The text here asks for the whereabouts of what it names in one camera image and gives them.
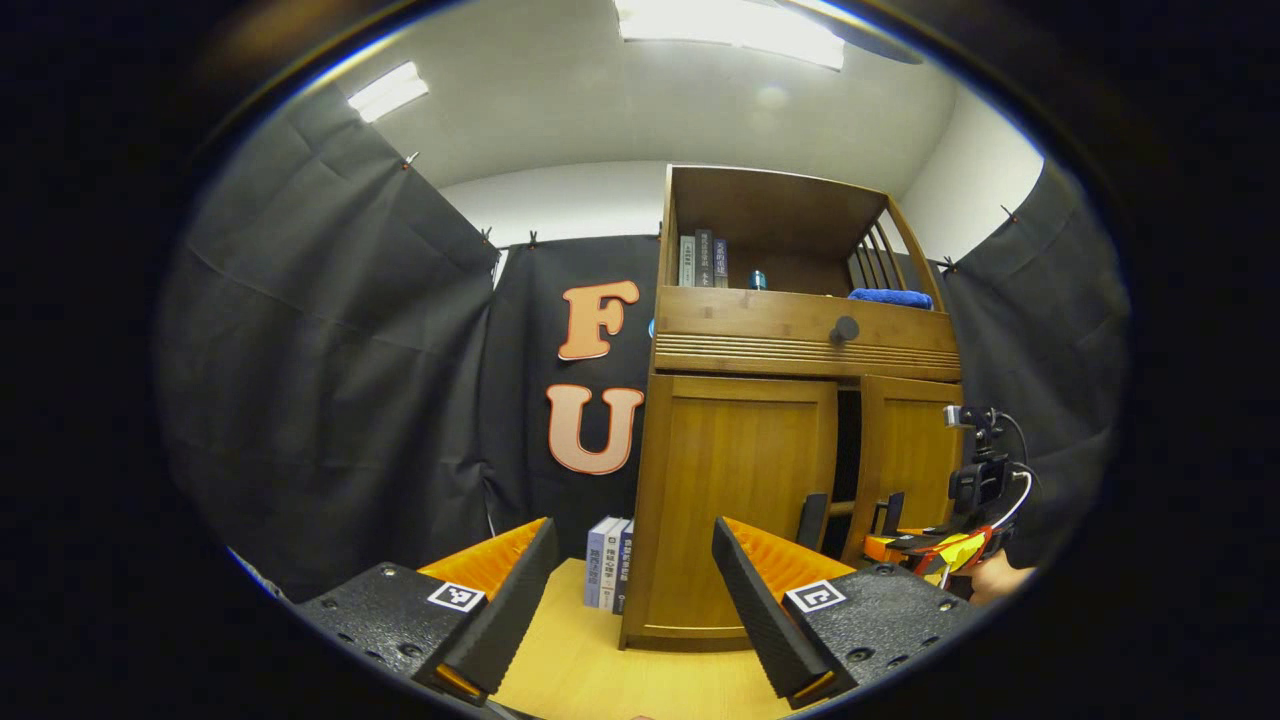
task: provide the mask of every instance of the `white wall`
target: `white wall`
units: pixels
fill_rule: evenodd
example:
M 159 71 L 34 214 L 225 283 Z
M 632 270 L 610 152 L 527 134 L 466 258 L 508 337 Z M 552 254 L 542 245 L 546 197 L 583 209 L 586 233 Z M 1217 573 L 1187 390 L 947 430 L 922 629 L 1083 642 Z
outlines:
M 493 228 L 498 247 L 573 237 L 657 234 L 667 186 L 666 160 L 539 168 L 440 188 L 472 225 Z M 498 275 L 507 261 L 502 254 Z
M 995 108 L 965 87 L 938 146 L 900 199 L 928 258 L 959 260 L 1016 209 L 1044 158 Z
M 1001 205 L 1012 210 L 1027 199 L 1043 164 L 1014 126 L 961 87 L 938 146 L 900 197 L 902 214 L 928 258 L 959 260 L 1007 219 Z M 529 242 L 529 231 L 539 242 L 657 233 L 666 178 L 666 160 L 589 163 L 493 176 L 440 195 L 506 247 Z M 881 224 L 905 252 L 887 213 Z

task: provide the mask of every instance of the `cabinet knob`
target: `cabinet knob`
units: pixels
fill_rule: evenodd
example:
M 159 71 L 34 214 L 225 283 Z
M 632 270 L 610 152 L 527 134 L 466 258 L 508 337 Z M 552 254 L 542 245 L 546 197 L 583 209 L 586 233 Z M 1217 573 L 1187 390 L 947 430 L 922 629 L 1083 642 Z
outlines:
M 858 337 L 858 322 L 849 315 L 841 315 L 836 320 L 836 327 L 831 328 L 831 342 L 833 345 L 844 345 Z

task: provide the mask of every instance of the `ceiling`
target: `ceiling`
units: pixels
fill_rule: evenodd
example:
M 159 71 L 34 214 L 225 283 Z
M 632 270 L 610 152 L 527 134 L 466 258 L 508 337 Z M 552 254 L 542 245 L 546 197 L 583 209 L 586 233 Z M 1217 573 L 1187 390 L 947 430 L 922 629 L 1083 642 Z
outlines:
M 374 127 L 436 187 L 576 163 L 673 160 L 826 177 L 901 195 L 956 82 L 845 46 L 835 72 L 694 42 L 623 42 L 612 0 L 471 0 L 338 74 L 352 95 L 412 60 L 430 94 Z

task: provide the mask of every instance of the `cabinet door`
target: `cabinet door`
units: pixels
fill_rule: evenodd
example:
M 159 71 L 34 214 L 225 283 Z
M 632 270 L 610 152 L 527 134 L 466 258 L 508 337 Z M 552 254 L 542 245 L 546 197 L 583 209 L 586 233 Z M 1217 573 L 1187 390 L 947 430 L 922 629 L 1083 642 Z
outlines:
M 863 445 L 854 495 L 854 518 L 841 560 L 860 568 L 863 538 L 876 502 L 905 492 L 902 528 L 927 528 L 947 520 L 951 471 L 960 466 L 964 430 L 948 428 L 942 409 L 963 402 L 959 384 L 864 375 Z
M 714 520 L 795 537 L 805 496 L 831 492 L 836 423 L 832 382 L 650 375 L 623 647 L 746 647 Z

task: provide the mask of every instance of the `blue towel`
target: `blue towel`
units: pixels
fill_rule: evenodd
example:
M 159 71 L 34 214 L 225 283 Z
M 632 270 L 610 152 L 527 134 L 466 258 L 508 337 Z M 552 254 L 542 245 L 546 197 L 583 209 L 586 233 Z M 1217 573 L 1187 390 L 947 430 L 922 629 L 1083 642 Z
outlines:
M 850 300 L 870 300 L 872 302 L 888 302 L 891 305 L 906 305 L 908 307 L 920 307 L 933 310 L 933 299 L 914 290 L 868 290 L 860 287 L 849 293 Z

